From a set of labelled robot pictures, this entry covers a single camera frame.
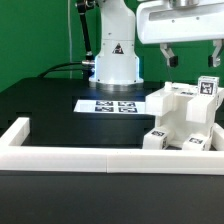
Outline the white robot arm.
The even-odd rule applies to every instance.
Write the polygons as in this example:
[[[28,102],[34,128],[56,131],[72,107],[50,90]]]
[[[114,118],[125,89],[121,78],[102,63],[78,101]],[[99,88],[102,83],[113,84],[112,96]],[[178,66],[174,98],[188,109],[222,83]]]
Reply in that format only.
[[[158,44],[169,67],[178,65],[171,45],[211,40],[215,47],[208,59],[220,65],[224,50],[224,0],[138,0],[131,11],[124,0],[96,0],[101,12],[101,50],[95,58],[92,87],[126,90],[140,87],[139,58],[134,42]]]

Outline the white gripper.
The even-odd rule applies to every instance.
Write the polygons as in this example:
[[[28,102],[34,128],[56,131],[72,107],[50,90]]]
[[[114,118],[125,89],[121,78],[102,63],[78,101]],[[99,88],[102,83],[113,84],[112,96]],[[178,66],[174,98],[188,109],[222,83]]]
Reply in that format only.
[[[141,3],[136,12],[138,38],[143,44],[160,44],[168,67],[178,66],[169,43],[214,40],[209,67],[221,64],[224,50],[224,0],[198,0],[196,5],[175,8],[169,0]]]

